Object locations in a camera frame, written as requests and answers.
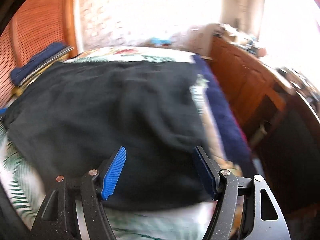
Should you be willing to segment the black garment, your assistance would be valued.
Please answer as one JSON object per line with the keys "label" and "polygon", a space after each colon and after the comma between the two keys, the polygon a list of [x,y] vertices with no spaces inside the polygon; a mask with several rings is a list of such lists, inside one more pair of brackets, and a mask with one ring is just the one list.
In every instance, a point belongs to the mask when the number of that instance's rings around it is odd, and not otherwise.
{"label": "black garment", "polygon": [[106,206],[175,209],[209,200],[193,161],[208,142],[186,62],[57,62],[6,110],[4,126],[45,188],[79,178],[124,147],[124,168]]}

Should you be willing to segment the navy blue blanket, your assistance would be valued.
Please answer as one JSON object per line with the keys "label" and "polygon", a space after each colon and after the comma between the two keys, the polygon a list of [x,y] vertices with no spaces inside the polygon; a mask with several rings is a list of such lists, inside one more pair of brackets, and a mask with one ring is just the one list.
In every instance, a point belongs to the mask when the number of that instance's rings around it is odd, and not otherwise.
{"label": "navy blue blanket", "polygon": [[208,81],[208,88],[205,91],[206,100],[211,110],[210,114],[217,124],[223,155],[228,161],[239,165],[244,176],[251,177],[256,173],[256,169],[246,137],[236,122],[225,95],[208,64],[200,55],[195,54],[193,58],[200,74]]}

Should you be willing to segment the palm leaf sheet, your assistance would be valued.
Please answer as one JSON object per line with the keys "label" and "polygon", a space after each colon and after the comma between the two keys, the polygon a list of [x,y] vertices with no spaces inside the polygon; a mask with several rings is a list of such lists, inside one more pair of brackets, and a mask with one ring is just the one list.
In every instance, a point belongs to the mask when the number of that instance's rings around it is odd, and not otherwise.
{"label": "palm leaf sheet", "polygon": [[[170,62],[195,63],[195,54],[172,49],[149,47],[111,47],[90,50],[74,59],[76,63],[90,62]],[[211,116],[205,91],[208,81],[200,73],[190,93],[198,109],[209,143],[211,156],[217,163],[234,175],[242,175],[239,165],[228,161],[223,155],[217,124]],[[1,184],[13,208],[23,223],[31,228],[40,205],[44,200],[44,184],[25,157],[8,138],[7,130],[1,128]],[[117,239],[200,239],[215,204],[202,202],[174,211],[122,212],[108,210],[111,226]]]}

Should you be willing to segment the folded navy cloth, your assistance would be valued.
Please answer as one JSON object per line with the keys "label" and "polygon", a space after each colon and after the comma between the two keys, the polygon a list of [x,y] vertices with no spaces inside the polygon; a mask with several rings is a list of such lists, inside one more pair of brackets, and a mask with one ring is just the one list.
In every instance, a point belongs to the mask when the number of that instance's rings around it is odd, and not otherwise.
{"label": "folded navy cloth", "polygon": [[10,73],[10,78],[15,86],[23,85],[29,78],[38,71],[44,69],[48,64],[53,63],[62,56],[73,50],[72,46],[67,46],[62,42],[53,42],[31,59],[21,68],[14,68]]}

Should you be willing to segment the blue tissue box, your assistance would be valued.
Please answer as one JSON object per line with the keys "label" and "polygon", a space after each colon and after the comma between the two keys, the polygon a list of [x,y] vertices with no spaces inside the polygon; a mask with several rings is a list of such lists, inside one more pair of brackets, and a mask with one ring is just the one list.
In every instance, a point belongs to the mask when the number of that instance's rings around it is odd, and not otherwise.
{"label": "blue tissue box", "polygon": [[172,41],[170,39],[161,39],[161,38],[153,37],[150,39],[150,44],[156,47],[163,47],[163,46],[166,47],[166,46],[170,46],[172,44]]}

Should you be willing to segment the window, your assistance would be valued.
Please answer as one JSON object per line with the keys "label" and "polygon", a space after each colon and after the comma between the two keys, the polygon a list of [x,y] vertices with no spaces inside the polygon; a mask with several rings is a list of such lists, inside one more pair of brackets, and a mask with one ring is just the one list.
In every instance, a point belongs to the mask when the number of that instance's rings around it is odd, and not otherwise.
{"label": "window", "polygon": [[259,41],[265,64],[293,69],[319,86],[319,7],[313,0],[265,0]]}

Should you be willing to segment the wooden wardrobe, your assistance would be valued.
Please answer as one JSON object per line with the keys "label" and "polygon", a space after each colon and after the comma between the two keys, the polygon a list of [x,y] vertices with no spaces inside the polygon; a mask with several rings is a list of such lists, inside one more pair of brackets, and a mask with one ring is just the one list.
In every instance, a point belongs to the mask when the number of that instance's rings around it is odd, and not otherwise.
{"label": "wooden wardrobe", "polygon": [[74,0],[26,0],[1,35],[1,106],[11,98],[11,71],[53,42],[73,47],[76,56]]}

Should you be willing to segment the patterned wall curtain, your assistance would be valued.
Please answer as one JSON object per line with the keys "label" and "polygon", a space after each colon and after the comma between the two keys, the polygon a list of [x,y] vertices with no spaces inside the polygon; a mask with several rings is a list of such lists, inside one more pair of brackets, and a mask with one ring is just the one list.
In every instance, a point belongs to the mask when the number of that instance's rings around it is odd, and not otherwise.
{"label": "patterned wall curtain", "polygon": [[74,0],[78,50],[163,40],[208,55],[221,11],[222,0]]}

